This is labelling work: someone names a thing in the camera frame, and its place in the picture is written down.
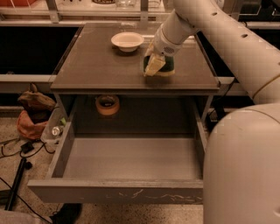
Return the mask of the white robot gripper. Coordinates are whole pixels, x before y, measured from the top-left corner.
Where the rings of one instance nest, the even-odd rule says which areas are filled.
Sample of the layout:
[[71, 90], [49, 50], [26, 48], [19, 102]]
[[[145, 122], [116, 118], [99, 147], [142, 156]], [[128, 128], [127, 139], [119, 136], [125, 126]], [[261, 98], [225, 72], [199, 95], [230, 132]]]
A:
[[181, 46], [182, 29], [175, 25], [161, 24], [155, 33], [153, 41], [150, 42], [144, 54], [144, 75], [164, 76], [161, 69], [165, 65], [165, 56], [174, 56]]

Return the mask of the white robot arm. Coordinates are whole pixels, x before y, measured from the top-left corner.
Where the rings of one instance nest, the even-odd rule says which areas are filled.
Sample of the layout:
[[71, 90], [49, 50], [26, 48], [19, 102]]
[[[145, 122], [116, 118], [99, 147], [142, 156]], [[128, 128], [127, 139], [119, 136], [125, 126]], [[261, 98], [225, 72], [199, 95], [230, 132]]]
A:
[[173, 0], [146, 55], [156, 75], [202, 32], [237, 79], [230, 108], [209, 134], [203, 165], [204, 224], [280, 224], [280, 52], [230, 17], [220, 0]]

